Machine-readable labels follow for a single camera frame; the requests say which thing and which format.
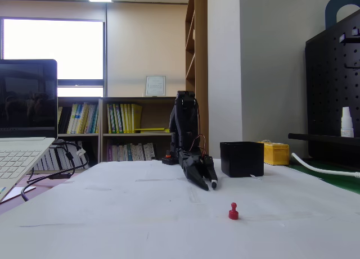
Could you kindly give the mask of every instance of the dropper bottle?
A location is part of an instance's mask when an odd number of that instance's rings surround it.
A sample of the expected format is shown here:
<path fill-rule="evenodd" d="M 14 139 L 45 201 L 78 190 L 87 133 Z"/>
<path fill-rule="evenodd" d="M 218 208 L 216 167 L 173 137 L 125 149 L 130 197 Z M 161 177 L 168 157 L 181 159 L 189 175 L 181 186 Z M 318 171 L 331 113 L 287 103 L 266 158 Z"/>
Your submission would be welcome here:
<path fill-rule="evenodd" d="M 341 136 L 354 137 L 353 120 L 350 116 L 349 107 L 343 107 L 343 117 L 341 118 Z"/>

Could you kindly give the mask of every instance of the framed certificate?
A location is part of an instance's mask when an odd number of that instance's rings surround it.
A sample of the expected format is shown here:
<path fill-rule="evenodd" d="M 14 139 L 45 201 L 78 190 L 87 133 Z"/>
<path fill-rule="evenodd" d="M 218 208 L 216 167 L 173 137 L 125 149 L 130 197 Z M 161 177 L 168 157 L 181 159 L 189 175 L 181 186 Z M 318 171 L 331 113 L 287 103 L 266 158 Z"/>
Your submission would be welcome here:
<path fill-rule="evenodd" d="M 165 96 L 166 76 L 147 76 L 145 96 Z"/>

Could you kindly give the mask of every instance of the laptop keyboard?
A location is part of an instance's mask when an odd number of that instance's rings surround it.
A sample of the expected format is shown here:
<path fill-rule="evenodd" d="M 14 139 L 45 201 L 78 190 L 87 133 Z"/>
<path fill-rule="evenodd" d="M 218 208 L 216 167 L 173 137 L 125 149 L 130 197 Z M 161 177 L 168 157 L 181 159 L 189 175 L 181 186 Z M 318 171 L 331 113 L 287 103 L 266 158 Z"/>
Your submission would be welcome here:
<path fill-rule="evenodd" d="M 17 178 L 40 153 L 40 150 L 0 150 L 0 179 Z"/>

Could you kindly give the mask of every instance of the laptop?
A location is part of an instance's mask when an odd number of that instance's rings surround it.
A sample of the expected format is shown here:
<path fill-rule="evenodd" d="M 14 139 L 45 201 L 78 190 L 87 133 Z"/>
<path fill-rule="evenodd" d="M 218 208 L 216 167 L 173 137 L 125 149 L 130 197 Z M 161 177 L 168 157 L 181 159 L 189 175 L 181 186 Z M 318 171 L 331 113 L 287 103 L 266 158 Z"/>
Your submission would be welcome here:
<path fill-rule="evenodd" d="M 56 138 L 56 61 L 0 60 L 0 202 Z"/>

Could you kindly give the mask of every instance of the red pawn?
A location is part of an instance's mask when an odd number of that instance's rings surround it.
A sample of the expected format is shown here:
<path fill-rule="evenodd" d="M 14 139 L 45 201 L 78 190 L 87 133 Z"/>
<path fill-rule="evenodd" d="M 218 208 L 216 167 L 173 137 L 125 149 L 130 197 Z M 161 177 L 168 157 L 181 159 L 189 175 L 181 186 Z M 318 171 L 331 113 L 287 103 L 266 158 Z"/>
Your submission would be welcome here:
<path fill-rule="evenodd" d="M 232 210 L 229 210 L 229 218 L 231 220 L 239 219 L 239 213 L 236 211 L 236 203 L 231 203 Z"/>

